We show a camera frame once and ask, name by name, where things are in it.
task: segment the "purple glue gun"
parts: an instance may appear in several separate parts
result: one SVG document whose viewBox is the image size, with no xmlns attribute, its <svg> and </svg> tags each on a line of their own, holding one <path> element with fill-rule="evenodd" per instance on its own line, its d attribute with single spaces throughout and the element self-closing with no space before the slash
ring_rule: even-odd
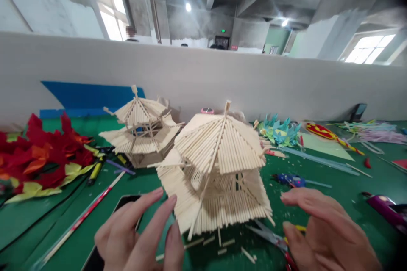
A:
<svg viewBox="0 0 407 271">
<path fill-rule="evenodd" d="M 368 197 L 366 202 L 382 215 L 388 223 L 397 230 L 407 235 L 407 205 L 397 205 L 393 200 L 384 195 L 372 195 L 368 192 L 362 192 L 362 195 Z"/>
</svg>

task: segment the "white partition wall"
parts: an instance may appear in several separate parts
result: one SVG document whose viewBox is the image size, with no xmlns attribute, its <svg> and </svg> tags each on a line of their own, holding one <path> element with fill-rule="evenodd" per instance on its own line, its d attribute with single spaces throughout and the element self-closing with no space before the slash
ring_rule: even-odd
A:
<svg viewBox="0 0 407 271">
<path fill-rule="evenodd" d="M 365 119 L 407 119 L 407 67 L 0 33 L 0 126 L 61 108 L 42 80 L 137 84 L 147 98 L 168 98 L 180 121 L 227 99 L 247 120 L 343 119 L 362 102 Z"/>
</svg>

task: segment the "table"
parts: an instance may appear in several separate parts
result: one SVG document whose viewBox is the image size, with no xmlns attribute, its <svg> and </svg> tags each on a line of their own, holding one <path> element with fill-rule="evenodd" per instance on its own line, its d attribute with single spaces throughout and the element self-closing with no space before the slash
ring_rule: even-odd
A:
<svg viewBox="0 0 407 271">
<path fill-rule="evenodd" d="M 60 129 L 59 119 L 44 119 L 44 130 L 54 131 Z M 398 127 L 407 127 L 407 122 L 395 122 Z M 107 143 L 98 136 L 98 133 L 106 130 L 118 129 L 120 126 L 114 117 L 99 116 L 86 118 L 73 118 L 73 128 L 81 135 L 95 136 L 99 145 Z M 407 147 L 396 144 L 377 144 L 384 152 L 387 160 L 405 159 Z M 297 207 L 285 207 L 280 200 L 280 193 L 287 191 L 288 187 L 270 180 L 270 175 L 277 173 L 300 174 L 301 176 L 333 186 L 332 189 L 311 186 L 322 191 L 324 194 L 335 198 L 348 212 L 352 219 L 358 223 L 366 232 L 380 261 L 386 265 L 395 252 L 395 246 L 399 233 L 391 227 L 375 210 L 373 210 L 362 198 L 361 191 L 372 194 L 385 194 L 395 202 L 403 202 L 407 198 L 405 187 L 406 174 L 380 160 L 374 153 L 368 151 L 360 144 L 356 147 L 370 156 L 372 169 L 363 166 L 364 157 L 351 152 L 355 162 L 350 162 L 357 168 L 371 174 L 373 178 L 360 175 L 352 176 L 338 170 L 322 166 L 301 157 L 289 155 L 283 159 L 266 156 L 267 164 L 261 170 L 261 176 L 270 198 L 274 213 L 276 227 L 275 233 L 283 235 L 282 222 L 288 220 L 294 224 L 306 225 L 308 216 Z M 330 155 L 307 150 L 312 155 L 336 160 L 346 163 L 345 160 Z M 0 252 L 0 264 L 8 263 L 7 270 L 28 270 L 38 258 L 40 258 L 54 243 L 65 233 L 67 228 L 82 213 L 92 200 L 100 194 L 115 178 L 113 171 L 116 170 L 109 164 L 105 164 L 99 174 L 96 183 L 92 187 L 85 185 L 86 180 L 82 178 L 77 181 L 77 188 L 72 195 L 51 210 L 48 214 L 37 221 L 20 238 Z M 97 229 L 111 215 L 114 207 L 122 195 L 143 194 L 156 189 L 161 185 L 155 169 L 138 169 L 135 177 L 125 175 L 108 194 L 108 196 L 89 215 L 86 221 L 75 231 L 69 240 L 61 247 L 55 256 L 48 262 L 43 270 L 81 270 L 84 262 L 90 254 L 94 241 L 93 237 Z M 56 196 L 34 199 L 52 202 Z M 165 200 L 163 199 L 152 206 L 143 216 L 140 231 L 145 228 L 149 219 L 153 216 L 157 207 Z M 166 230 L 174 221 L 169 219 Z M 204 234 L 205 239 L 216 235 L 216 232 Z M 229 226 L 221 230 L 222 240 L 227 241 L 235 238 L 236 243 L 228 247 L 227 253 L 218 256 L 219 250 L 217 237 L 214 242 L 203 247 L 195 246 L 185 253 L 185 270 L 218 270 L 228 268 L 230 270 L 283 270 L 284 258 L 279 250 L 255 236 L 244 225 Z M 187 233 L 184 234 L 184 243 L 187 243 Z M 157 254 L 164 251 L 165 234 L 163 234 Z M 253 265 L 240 251 L 245 248 L 252 255 L 257 256 L 257 263 Z"/>
</svg>

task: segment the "glue gun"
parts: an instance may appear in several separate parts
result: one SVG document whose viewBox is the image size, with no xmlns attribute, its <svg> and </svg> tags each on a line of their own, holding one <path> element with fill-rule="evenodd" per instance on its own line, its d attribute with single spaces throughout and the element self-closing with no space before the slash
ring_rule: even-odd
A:
<svg viewBox="0 0 407 271">
<path fill-rule="evenodd" d="M 315 184 L 319 186 L 323 186 L 326 188 L 332 188 L 331 185 L 324 184 L 324 183 L 319 183 L 316 181 L 311 181 L 311 180 L 305 180 L 304 178 L 298 176 L 298 175 L 291 175 L 291 174 L 274 174 L 272 177 L 279 183 L 283 185 L 290 185 L 293 188 L 299 188 L 299 187 L 306 187 L 307 183 L 309 184 Z"/>
<path fill-rule="evenodd" d="M 368 197 L 366 202 L 382 215 L 388 223 L 403 234 L 407 234 L 406 204 L 397 205 L 393 200 L 384 195 L 372 195 L 368 192 L 362 192 L 362 195 Z"/>
</svg>

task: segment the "black phone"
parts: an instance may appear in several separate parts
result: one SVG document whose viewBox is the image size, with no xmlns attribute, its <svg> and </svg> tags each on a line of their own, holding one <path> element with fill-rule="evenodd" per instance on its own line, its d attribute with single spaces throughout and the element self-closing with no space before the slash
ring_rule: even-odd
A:
<svg viewBox="0 0 407 271">
<path fill-rule="evenodd" d="M 128 202 L 134 202 L 138 200 L 141 197 L 141 195 L 124 195 L 123 197 L 120 198 L 118 204 L 116 205 L 115 209 L 113 212 L 116 212 L 118 209 L 120 209 L 122 206 L 124 206 Z M 142 216 L 136 223 L 136 227 L 134 228 L 134 231 L 137 231 L 140 225 Z M 82 268 L 82 271 L 103 271 L 105 267 L 105 262 L 104 260 L 100 257 L 100 254 L 98 252 L 98 249 L 96 246 L 93 247 L 92 252 L 90 253 L 88 259 L 86 260 L 84 267 Z"/>
<path fill-rule="evenodd" d="M 357 104 L 352 110 L 350 122 L 360 122 L 363 112 L 365 112 L 367 106 L 367 104 Z"/>
</svg>

